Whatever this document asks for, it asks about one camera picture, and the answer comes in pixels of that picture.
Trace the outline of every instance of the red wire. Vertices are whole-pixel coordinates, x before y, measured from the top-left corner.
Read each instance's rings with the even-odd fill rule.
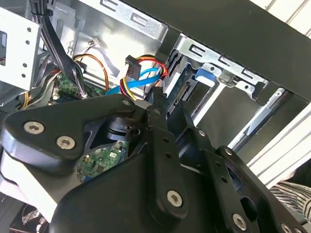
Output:
[[[121,92],[121,94],[127,96],[126,92],[125,92],[125,90],[123,88],[123,79],[120,79],[120,92]]]
[[[163,79],[168,74],[168,70],[167,70],[166,66],[164,64],[160,63],[159,61],[157,61],[156,59],[152,59],[152,58],[140,59],[140,60],[138,60],[138,63],[141,63],[144,61],[151,61],[151,62],[157,63],[158,65],[160,65],[163,68],[163,74],[161,75],[161,79]]]

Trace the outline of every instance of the striped fabric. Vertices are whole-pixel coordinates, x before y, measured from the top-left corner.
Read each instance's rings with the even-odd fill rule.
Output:
[[[311,188],[281,181],[270,191],[284,205],[311,221]]]

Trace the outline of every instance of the black mounting arm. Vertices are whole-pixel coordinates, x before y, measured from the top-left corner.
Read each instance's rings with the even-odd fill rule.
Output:
[[[148,100],[111,95],[5,120],[8,156],[60,179],[91,150],[129,142],[128,159],[60,200],[51,233],[306,232],[231,149],[213,149],[182,103],[166,119],[161,89]]]

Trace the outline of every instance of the yellow wire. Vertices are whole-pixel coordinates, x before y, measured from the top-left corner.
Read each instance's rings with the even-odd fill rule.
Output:
[[[28,100],[29,100],[29,93],[25,92],[25,99],[24,99],[24,103],[23,103],[22,107],[20,108],[21,110],[23,110],[27,106]]]
[[[124,83],[124,87],[125,87],[126,92],[130,95],[130,97],[131,97],[134,101],[136,101],[137,99],[135,98],[135,96],[133,95],[133,93],[130,91],[130,89],[129,89],[128,86],[127,86],[127,82],[126,82],[126,77],[125,77],[125,76],[123,77],[123,83]]]

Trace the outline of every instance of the orange wire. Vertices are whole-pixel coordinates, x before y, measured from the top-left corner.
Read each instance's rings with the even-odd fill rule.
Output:
[[[73,59],[74,59],[74,61],[76,61],[76,60],[79,60],[80,58],[83,58],[83,57],[92,58],[93,60],[95,60],[95,61],[101,66],[101,68],[103,69],[103,72],[104,72],[104,76],[105,76],[106,91],[108,91],[108,90],[109,90],[108,74],[107,74],[107,71],[106,71],[104,65],[102,64],[102,62],[101,62],[97,57],[95,57],[95,56],[92,55],[92,54],[80,54],[80,55],[76,55],[76,56],[73,57]]]

